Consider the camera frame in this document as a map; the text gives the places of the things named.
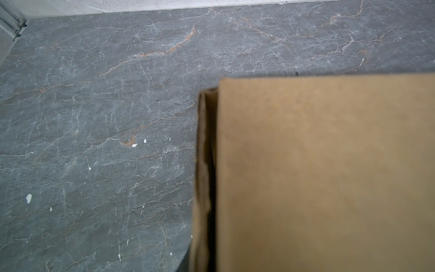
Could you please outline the brown cardboard box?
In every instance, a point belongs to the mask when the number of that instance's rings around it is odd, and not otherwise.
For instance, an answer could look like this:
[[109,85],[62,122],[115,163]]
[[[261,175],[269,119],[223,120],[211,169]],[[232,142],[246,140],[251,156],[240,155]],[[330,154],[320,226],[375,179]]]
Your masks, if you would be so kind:
[[198,98],[191,272],[432,272],[432,73],[225,78]]

